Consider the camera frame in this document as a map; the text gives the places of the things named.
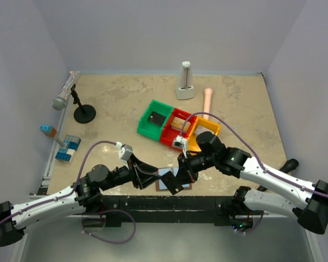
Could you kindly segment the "black VIP credit card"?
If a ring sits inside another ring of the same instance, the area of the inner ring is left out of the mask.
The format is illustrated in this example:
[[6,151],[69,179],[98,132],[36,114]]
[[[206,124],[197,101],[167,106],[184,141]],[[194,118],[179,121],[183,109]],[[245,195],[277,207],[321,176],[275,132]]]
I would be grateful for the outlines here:
[[171,171],[166,172],[164,175],[161,176],[161,181],[169,190],[172,195],[176,195],[177,193],[184,190],[182,185],[176,185],[174,183],[175,176]]

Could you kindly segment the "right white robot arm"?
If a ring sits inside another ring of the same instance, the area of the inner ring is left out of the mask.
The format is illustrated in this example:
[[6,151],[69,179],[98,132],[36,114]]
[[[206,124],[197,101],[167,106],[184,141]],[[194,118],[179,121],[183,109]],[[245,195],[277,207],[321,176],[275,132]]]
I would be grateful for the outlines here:
[[182,149],[178,157],[178,172],[167,182],[172,194],[183,190],[183,185],[194,183],[198,173],[216,168],[233,176],[259,184],[271,193],[245,189],[241,202],[253,211],[267,211],[296,218],[299,225],[315,233],[324,234],[328,225],[328,183],[299,180],[282,171],[264,165],[261,160],[235,147],[226,147],[210,133],[201,133],[196,142],[200,151],[193,156],[187,151],[187,139],[177,136],[173,146]]

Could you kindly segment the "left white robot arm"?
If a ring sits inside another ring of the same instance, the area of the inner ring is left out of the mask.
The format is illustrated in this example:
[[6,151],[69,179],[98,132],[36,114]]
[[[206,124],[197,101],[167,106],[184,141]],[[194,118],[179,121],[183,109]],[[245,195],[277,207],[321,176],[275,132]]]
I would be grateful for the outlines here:
[[103,191],[128,182],[144,189],[159,178],[158,168],[131,156],[124,166],[114,170],[103,164],[96,165],[77,182],[55,194],[23,204],[5,201],[0,204],[0,247],[20,241],[26,230],[44,222],[100,211]]

